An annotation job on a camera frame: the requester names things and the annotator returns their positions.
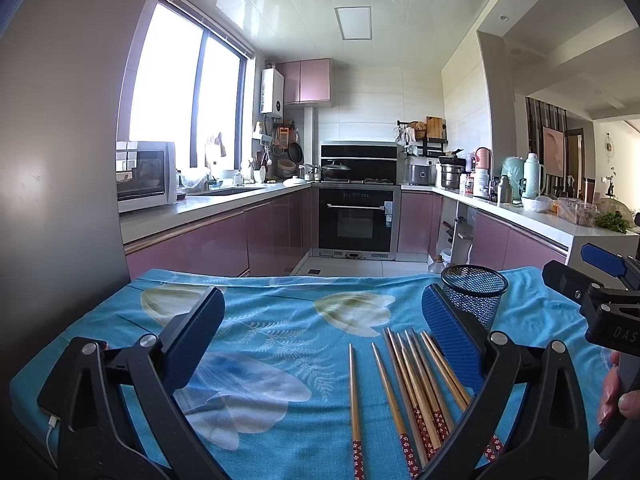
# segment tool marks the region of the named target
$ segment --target black wire mesh cup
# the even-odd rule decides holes
[[[491,330],[500,298],[509,286],[507,279],[500,272],[475,265],[447,267],[440,277],[451,302],[476,316],[487,331]]]

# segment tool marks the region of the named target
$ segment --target window frame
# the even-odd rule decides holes
[[[242,157],[242,114],[244,111],[244,80],[246,77],[246,64],[247,58],[242,53],[238,52],[232,45],[224,41],[210,28],[203,25],[198,20],[194,19],[188,13],[184,12],[180,7],[172,4],[167,0],[158,0],[158,4],[166,7],[172,12],[175,12],[179,16],[189,20],[202,30],[202,37],[200,39],[200,51],[198,53],[198,64],[196,66],[196,75],[193,85],[193,101],[191,102],[191,129],[189,139],[189,163],[191,168],[196,168],[198,165],[198,108],[200,102],[200,83],[202,81],[202,67],[204,65],[204,53],[206,50],[207,40],[213,38],[219,44],[223,45],[228,51],[238,56],[238,88],[236,89],[236,127],[234,132],[234,169],[240,169],[241,157]]]

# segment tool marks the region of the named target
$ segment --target blue tablecloth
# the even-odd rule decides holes
[[[519,344],[565,342],[577,370],[590,438],[607,372],[604,352],[584,339],[578,306],[546,288],[537,269],[504,273],[494,330]],[[406,478],[406,466],[370,344],[392,368],[382,336],[392,330],[427,329],[420,309],[433,276],[398,278],[214,278],[151,270],[73,323],[11,382],[13,409],[44,442],[48,416],[36,397],[74,336],[104,339],[110,348],[130,346],[160,333],[175,314],[191,309],[204,286],[225,297],[225,319],[196,373],[175,398],[212,455],[232,478],[347,478],[351,465],[348,344],[356,351],[366,476]],[[446,387],[454,418],[460,416]],[[522,398],[517,386],[498,427],[504,442]],[[136,402],[127,404],[148,455],[166,463]],[[52,434],[56,447],[57,429]]]

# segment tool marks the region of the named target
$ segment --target square ceiling light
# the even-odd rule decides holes
[[[371,7],[335,7],[343,40],[371,39]]]

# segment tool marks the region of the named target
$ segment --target silver screw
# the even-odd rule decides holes
[[[140,346],[143,346],[145,348],[148,348],[149,346],[153,346],[156,344],[156,336],[154,336],[153,334],[147,334],[147,335],[143,335],[140,338]]]
[[[497,345],[506,345],[508,340],[509,339],[507,338],[506,334],[503,334],[502,332],[493,332],[491,334],[491,341],[493,341]]]
[[[91,355],[97,348],[98,347],[95,345],[95,343],[87,343],[82,347],[82,353],[84,355]]]
[[[566,346],[564,346],[564,343],[562,341],[553,341],[551,343],[551,348],[553,350],[555,350],[556,352],[558,352],[559,354],[564,353],[564,351],[566,350]]]

